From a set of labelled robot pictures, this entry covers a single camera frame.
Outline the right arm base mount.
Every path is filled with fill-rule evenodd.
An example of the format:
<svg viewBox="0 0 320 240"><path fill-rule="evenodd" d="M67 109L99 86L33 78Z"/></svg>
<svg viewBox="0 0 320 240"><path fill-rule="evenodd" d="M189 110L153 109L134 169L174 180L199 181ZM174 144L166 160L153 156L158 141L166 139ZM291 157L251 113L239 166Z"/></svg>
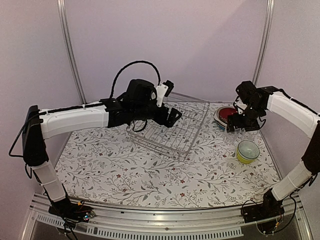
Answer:
<svg viewBox="0 0 320 240"><path fill-rule="evenodd" d="M260 233L272 235L279 227L285 210L281 203L268 207L263 203L258 204L253 200L247 200L241 206L240 213L245 223L255 222Z"/></svg>

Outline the white ribbed plate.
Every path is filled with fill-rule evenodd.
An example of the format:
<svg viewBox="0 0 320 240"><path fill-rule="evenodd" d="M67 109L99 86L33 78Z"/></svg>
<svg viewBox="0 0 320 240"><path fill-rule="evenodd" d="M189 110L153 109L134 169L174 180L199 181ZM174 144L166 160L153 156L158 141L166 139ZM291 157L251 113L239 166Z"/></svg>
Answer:
<svg viewBox="0 0 320 240"><path fill-rule="evenodd" d="M226 107L220 107L218 108L215 112L214 112L214 115L213 115L213 118L214 120L222 127L226 127L227 126L227 121L226 120L222 120L221 117L220 117L220 111L225 109Z"/></svg>

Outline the dark red black plate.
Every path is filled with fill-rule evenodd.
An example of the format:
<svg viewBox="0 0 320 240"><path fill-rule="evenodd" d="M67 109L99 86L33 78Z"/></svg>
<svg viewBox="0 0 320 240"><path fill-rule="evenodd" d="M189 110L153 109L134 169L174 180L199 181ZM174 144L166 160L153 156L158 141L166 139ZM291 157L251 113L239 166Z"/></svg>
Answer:
<svg viewBox="0 0 320 240"><path fill-rule="evenodd" d="M227 124L228 123L228 116L232 116L233 114L236 114L238 111L233 107L221 107L217 110L217 117L218 119Z"/></svg>

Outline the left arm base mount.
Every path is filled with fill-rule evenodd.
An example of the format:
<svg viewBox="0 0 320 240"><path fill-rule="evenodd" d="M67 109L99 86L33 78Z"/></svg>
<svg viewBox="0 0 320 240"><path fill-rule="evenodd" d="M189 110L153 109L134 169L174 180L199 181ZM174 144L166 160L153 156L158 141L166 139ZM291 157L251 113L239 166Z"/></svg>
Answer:
<svg viewBox="0 0 320 240"><path fill-rule="evenodd" d="M87 223L89 219L96 215L92 207L85 205L84 200L74 203L69 198L57 202L52 201L48 212L76 223Z"/></svg>

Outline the clear glass front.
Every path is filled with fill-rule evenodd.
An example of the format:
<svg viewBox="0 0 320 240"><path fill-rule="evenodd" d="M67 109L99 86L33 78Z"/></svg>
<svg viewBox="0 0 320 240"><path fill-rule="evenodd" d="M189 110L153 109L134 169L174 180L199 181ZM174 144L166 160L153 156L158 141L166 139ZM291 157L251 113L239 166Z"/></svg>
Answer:
<svg viewBox="0 0 320 240"><path fill-rule="evenodd" d="M225 132L224 143L228 146L233 146L240 137L241 137L240 131Z"/></svg>

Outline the white grey patterned bowl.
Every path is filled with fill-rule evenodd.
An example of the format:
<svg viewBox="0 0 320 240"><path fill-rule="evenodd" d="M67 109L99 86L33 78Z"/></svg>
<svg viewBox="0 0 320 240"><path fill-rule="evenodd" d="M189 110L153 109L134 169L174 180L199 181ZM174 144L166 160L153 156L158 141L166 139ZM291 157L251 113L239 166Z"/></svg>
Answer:
<svg viewBox="0 0 320 240"><path fill-rule="evenodd" d="M255 155L260 155L258 146L251 141L243 140L237 145L237 150L246 157L253 158Z"/></svg>

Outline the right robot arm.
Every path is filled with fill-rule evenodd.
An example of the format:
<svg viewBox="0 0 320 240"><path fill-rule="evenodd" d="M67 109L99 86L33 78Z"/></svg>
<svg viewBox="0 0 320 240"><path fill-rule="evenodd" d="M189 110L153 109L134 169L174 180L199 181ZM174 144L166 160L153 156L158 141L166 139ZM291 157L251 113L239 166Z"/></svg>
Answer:
<svg viewBox="0 0 320 240"><path fill-rule="evenodd" d="M298 127L310 139L301 162L264 194L266 201L259 206L258 213L262 218L269 218L278 210L277 202L320 172L320 115L290 97L282 88L256 87L251 81L243 81L235 91L246 107L227 117L228 132L236 129L247 132L258 130L258 118L270 111Z"/></svg>

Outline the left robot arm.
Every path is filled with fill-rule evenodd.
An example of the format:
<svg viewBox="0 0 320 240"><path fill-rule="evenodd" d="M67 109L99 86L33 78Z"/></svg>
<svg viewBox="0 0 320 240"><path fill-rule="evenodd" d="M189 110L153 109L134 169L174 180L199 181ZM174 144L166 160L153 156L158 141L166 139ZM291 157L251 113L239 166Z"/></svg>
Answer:
<svg viewBox="0 0 320 240"><path fill-rule="evenodd" d="M108 98L70 107L40 110L37 105L28 109L24 125L18 133L22 139L22 154L25 164L32 168L55 203L55 209L63 216L74 213L66 191L49 161L45 140L78 130L130 125L134 121L149 120L160 126L171 128L182 117L182 113L165 106L174 84L167 80L157 85L144 80L132 79L127 90L118 97L114 92Z"/></svg>

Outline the blue polka dot plate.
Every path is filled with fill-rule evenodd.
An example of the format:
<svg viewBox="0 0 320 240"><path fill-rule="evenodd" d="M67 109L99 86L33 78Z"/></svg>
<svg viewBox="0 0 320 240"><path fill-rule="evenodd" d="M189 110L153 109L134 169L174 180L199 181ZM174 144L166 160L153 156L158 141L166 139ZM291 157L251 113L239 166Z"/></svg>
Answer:
<svg viewBox="0 0 320 240"><path fill-rule="evenodd" d="M220 123L218 121L215 122L217 124L217 126L222 130L222 131L226 131L227 130L227 125L225 123Z"/></svg>

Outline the clear glass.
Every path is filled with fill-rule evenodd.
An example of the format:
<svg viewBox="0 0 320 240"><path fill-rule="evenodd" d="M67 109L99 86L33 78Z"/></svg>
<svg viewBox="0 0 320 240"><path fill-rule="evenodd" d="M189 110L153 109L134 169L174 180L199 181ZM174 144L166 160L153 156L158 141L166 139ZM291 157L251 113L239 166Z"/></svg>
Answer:
<svg viewBox="0 0 320 240"><path fill-rule="evenodd" d="M228 146L233 146L240 137L241 137L240 131L225 132L224 143Z"/></svg>
<svg viewBox="0 0 320 240"><path fill-rule="evenodd" d="M243 131L242 132L242 137L241 140L242 141L250 141L250 142L254 142L255 138L257 137L259 131L255 130L255 131Z"/></svg>

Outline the yellow green bowl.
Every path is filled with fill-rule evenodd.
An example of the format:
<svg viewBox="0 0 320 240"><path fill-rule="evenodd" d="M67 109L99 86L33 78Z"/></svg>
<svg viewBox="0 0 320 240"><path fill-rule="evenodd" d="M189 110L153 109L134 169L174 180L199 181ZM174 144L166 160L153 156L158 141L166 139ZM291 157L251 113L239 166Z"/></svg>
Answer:
<svg viewBox="0 0 320 240"><path fill-rule="evenodd" d="M254 162L258 158L258 154L254 155L253 157L247 157L239 152L239 150L236 151L236 158L243 164L250 164Z"/></svg>

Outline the pale green flower plate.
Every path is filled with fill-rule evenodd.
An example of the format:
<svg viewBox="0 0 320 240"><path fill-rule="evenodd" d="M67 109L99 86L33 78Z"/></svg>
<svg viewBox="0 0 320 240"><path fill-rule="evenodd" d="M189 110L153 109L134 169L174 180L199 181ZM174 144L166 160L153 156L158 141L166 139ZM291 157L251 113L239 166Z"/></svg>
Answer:
<svg viewBox="0 0 320 240"><path fill-rule="evenodd" d="M223 131L224 131L225 128L227 127L227 125L226 125L223 121L219 120L216 116L214 116L214 121L216 122L216 124L218 125L218 127L219 127L220 129L222 129Z"/></svg>

